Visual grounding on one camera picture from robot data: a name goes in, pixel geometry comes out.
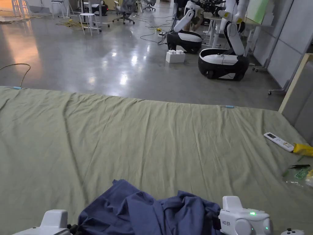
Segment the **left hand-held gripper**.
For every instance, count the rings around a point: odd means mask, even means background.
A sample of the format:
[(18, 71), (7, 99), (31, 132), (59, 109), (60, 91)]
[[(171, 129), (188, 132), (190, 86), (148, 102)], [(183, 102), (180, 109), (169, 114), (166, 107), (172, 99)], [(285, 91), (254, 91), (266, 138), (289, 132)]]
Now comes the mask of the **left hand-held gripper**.
[(15, 235), (74, 235), (77, 228), (76, 224), (68, 224), (66, 210), (53, 209), (44, 213), (39, 227), (31, 227)]

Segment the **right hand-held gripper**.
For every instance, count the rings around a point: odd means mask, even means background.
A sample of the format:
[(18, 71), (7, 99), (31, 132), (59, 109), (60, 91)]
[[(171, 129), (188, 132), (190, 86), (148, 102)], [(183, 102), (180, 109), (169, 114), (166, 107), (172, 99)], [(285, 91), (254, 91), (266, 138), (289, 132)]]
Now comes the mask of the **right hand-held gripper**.
[(213, 223), (225, 235), (272, 235), (273, 223), (265, 211), (243, 208), (237, 196), (224, 196), (223, 208)]

